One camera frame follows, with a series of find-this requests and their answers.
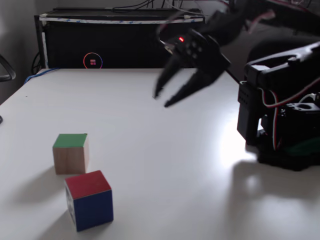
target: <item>wooden cube with green top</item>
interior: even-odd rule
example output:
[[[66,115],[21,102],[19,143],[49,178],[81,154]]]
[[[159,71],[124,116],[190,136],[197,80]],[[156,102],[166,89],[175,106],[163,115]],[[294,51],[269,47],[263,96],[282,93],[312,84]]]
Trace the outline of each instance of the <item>wooden cube with green top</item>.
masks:
[[[60,134],[53,145],[55,173],[85,174],[89,163],[88,134]]]

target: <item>red and blue cube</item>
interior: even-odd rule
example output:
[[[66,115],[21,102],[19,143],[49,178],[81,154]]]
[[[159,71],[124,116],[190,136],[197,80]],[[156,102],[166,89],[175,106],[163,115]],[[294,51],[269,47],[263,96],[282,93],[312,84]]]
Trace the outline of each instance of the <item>red and blue cube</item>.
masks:
[[[114,220],[112,189],[101,171],[65,180],[70,216],[78,232]]]

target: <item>circular logo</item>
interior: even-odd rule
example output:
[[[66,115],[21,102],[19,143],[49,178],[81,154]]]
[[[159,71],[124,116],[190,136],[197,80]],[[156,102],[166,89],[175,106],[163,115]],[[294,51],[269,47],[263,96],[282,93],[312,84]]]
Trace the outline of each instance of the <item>circular logo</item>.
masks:
[[[89,52],[83,58],[83,65],[86,69],[101,69],[103,61],[99,54]]]

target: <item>pink ring light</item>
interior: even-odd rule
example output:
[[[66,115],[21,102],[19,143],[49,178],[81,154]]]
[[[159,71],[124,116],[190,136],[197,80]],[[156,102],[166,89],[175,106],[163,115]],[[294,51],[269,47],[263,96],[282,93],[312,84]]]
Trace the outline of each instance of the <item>pink ring light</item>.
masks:
[[[95,54],[95,55],[97,55],[97,56],[101,59],[101,67],[100,67],[100,69],[102,69],[102,65],[104,64],[104,61],[102,60],[102,58],[100,57],[100,55],[97,54],[97,53],[95,53],[95,52],[89,52],[87,55],[84,56],[84,58],[83,58],[83,65],[84,65],[84,67],[85,67],[86,69],[88,69],[87,66],[86,66],[85,60],[86,60],[86,57],[87,57],[89,54]]]

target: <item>cube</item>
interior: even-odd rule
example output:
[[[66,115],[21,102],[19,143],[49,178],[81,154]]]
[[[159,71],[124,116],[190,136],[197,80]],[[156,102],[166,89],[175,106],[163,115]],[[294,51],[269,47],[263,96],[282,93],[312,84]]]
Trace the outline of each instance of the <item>cube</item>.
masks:
[[[53,145],[57,175],[85,174],[89,163],[88,134],[60,134]]]
[[[77,232],[112,222],[112,189],[101,171],[65,180],[70,216]]]

